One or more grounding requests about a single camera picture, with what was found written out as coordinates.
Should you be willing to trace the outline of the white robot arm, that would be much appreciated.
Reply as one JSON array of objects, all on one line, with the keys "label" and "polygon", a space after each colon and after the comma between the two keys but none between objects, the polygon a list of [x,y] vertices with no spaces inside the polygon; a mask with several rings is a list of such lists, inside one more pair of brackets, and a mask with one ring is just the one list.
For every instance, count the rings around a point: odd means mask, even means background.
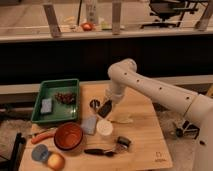
[{"label": "white robot arm", "polygon": [[125,59],[108,68],[110,78],[106,99],[118,104],[130,87],[169,110],[181,114],[200,129],[192,171],[213,171],[213,99],[195,91],[142,76],[133,59]]}]

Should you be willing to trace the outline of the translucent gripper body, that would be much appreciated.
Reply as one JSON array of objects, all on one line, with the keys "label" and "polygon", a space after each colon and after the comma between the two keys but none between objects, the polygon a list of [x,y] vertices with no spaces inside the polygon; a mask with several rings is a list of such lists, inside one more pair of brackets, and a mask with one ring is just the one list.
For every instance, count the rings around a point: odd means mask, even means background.
[{"label": "translucent gripper body", "polygon": [[104,107],[108,112],[112,112],[116,106],[118,105],[117,101],[113,101],[112,99],[106,99],[104,103]]}]

